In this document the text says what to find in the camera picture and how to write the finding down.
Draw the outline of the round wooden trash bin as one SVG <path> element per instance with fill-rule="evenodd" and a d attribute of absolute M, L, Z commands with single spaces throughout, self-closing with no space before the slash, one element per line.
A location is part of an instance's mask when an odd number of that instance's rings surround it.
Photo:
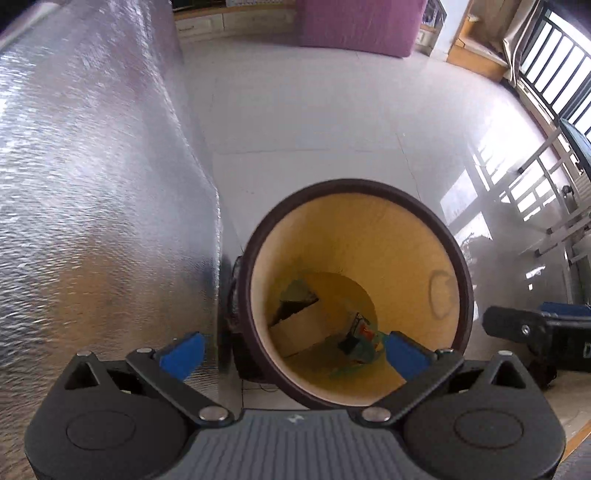
<path fill-rule="evenodd" d="M 346 334 L 281 357 L 270 327 L 318 300 L 432 351 L 464 351 L 472 330 L 472 283 L 454 236 L 422 202 L 377 181 L 325 181 L 277 204 L 246 245 L 235 294 L 256 364 L 311 409 L 366 407 L 405 383 L 386 349 L 370 364 L 349 360 L 338 348 Z"/>

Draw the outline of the colourful snack wrapper in bin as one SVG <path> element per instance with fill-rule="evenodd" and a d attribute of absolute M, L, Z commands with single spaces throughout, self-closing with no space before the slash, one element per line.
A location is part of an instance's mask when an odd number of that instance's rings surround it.
<path fill-rule="evenodd" d="M 338 348 L 352 362 L 370 364 L 377 361 L 384 352 L 384 337 L 383 332 L 361 313 L 356 312 L 353 324 L 345 338 L 338 343 Z"/>

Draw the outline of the cardboard piece in bin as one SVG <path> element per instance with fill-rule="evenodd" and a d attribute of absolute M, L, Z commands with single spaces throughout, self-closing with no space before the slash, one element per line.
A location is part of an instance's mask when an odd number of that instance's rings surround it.
<path fill-rule="evenodd" d="M 329 337 L 345 335 L 353 322 L 346 307 L 318 300 L 270 327 L 270 339 L 277 353 L 287 358 L 320 344 Z"/>

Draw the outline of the silver foil mat underside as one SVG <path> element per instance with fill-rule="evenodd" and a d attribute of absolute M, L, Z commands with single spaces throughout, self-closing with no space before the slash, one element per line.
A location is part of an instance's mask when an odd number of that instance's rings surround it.
<path fill-rule="evenodd" d="M 68 1 L 1 50 L 1 475 L 78 351 L 120 359 L 189 331 L 188 381 L 229 409 L 235 255 L 166 1 Z"/>

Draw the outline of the black balcony railing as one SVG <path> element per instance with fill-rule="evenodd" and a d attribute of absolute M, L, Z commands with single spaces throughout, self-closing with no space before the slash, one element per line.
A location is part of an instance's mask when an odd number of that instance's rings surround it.
<path fill-rule="evenodd" d="M 590 136 L 590 35 L 566 9 L 543 1 L 523 50 L 520 74 L 545 111 Z"/>

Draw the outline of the purple cushioned ottoman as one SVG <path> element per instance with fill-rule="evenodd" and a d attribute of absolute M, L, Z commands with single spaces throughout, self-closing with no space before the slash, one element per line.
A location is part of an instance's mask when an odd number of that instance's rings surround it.
<path fill-rule="evenodd" d="M 409 57 L 420 30 L 426 0 L 297 1 L 302 46 Z"/>

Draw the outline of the low wooden drawer unit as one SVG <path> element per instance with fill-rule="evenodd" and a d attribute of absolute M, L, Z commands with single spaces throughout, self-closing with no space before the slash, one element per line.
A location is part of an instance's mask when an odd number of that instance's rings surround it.
<path fill-rule="evenodd" d="M 180 40 L 212 40 L 244 35 L 290 33 L 296 26 L 293 4 L 256 4 L 176 12 Z"/>

